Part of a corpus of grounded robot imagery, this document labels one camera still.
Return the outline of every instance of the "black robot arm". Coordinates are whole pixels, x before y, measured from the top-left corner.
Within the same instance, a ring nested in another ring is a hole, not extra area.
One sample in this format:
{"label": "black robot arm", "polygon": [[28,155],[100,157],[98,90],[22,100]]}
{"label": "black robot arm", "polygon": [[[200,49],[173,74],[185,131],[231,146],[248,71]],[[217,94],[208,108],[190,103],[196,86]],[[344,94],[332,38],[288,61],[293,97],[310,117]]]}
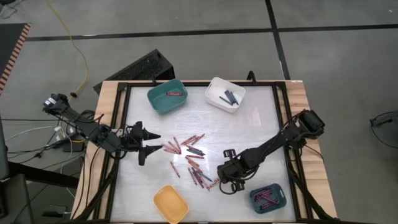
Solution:
{"label": "black robot arm", "polygon": [[162,146],[144,147],[142,145],[143,140],[157,139],[160,138],[160,135],[150,133],[145,128],[142,128],[141,121],[138,121],[133,126],[129,126],[126,129],[126,134],[118,136],[112,132],[109,126],[99,124],[95,120],[87,119],[70,108],[68,98],[63,94],[51,94],[51,97],[44,102],[43,110],[48,114],[58,118],[63,116],[73,122],[81,131],[80,134],[82,136],[108,152],[138,152],[140,166],[145,164],[145,159],[149,154],[162,148]]}
{"label": "black robot arm", "polygon": [[224,151],[229,158],[217,167],[217,174],[223,184],[231,182],[233,193],[244,190],[244,181],[253,177],[266,157],[282,146],[294,149],[303,147],[305,138],[316,139],[323,134],[325,124],[313,110],[303,110],[285,123],[284,127],[270,140],[259,147],[246,149],[236,155],[234,149]]}

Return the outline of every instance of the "concrete floor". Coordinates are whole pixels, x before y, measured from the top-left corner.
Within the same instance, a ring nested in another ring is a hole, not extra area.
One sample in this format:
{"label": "concrete floor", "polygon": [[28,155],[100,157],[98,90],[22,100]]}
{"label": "concrete floor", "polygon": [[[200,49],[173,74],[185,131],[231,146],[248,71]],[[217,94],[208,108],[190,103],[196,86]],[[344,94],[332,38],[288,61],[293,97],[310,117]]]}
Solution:
{"label": "concrete floor", "polygon": [[[271,26],[262,0],[51,3],[73,35]],[[393,24],[398,19],[396,1],[278,0],[272,6],[278,27]],[[27,0],[18,9],[0,23],[32,22],[31,37],[66,35],[44,1]],[[376,140],[369,119],[397,109],[398,30],[294,32],[281,33],[280,38],[291,78],[304,81],[310,106],[326,122],[320,145],[338,216],[395,223],[398,150]],[[94,84],[153,49],[165,55],[180,79],[246,78],[249,70],[258,79],[283,79],[271,33],[78,40],[76,44],[90,68],[86,86],[72,105],[78,111],[95,109]],[[2,117],[51,118],[42,112],[43,101],[53,92],[72,91],[84,72],[82,59],[69,41],[26,42],[0,97]],[[8,121],[4,129],[7,137],[46,125],[55,123]],[[37,131],[7,144],[11,150],[28,150],[43,146],[50,135],[50,129]],[[398,145],[392,138],[388,141]],[[27,165],[45,167],[67,157],[54,150]],[[70,197],[66,190],[59,194]]]}

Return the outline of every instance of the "teal plastic container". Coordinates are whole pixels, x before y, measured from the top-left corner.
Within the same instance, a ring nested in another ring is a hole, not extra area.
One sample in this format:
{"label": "teal plastic container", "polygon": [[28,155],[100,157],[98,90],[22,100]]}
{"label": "teal plastic container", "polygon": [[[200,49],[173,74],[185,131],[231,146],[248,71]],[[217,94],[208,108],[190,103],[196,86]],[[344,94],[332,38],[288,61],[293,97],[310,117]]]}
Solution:
{"label": "teal plastic container", "polygon": [[[167,92],[182,93],[182,96],[168,96]],[[183,106],[187,102],[188,92],[178,79],[163,83],[148,91],[148,100],[159,114],[166,114]]]}
{"label": "teal plastic container", "polygon": [[[272,204],[268,200],[256,200],[256,194],[262,192],[263,190],[269,190],[270,194],[268,195],[268,198],[276,201],[276,204]],[[275,209],[282,208],[287,203],[285,193],[279,184],[271,184],[267,187],[250,191],[250,202],[254,211],[256,211],[258,214],[264,214],[266,212],[271,212]],[[268,203],[270,206],[261,208],[262,205],[267,205]]]}

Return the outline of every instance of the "yellow bowl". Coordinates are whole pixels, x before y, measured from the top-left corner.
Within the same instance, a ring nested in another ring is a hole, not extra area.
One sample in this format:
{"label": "yellow bowl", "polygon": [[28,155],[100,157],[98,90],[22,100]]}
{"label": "yellow bowl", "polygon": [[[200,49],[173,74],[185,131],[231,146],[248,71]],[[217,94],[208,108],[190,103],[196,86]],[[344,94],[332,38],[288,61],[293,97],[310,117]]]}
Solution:
{"label": "yellow bowl", "polygon": [[184,199],[170,185],[164,186],[154,197],[154,203],[169,223],[179,223],[188,213]]}

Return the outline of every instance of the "white bowl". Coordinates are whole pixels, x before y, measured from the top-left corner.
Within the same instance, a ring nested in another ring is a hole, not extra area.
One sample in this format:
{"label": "white bowl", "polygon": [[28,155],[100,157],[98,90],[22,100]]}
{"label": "white bowl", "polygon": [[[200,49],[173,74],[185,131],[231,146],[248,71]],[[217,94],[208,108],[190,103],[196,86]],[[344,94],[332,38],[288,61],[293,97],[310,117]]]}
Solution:
{"label": "white bowl", "polygon": [[[228,100],[228,97],[225,95],[226,90],[229,90],[233,93],[239,105],[234,103],[234,105],[231,106],[220,99],[221,96]],[[221,108],[227,112],[234,113],[239,108],[245,92],[246,90],[241,86],[235,85],[234,83],[226,81],[222,78],[214,77],[210,82],[210,85],[207,87],[205,95],[207,103]]]}

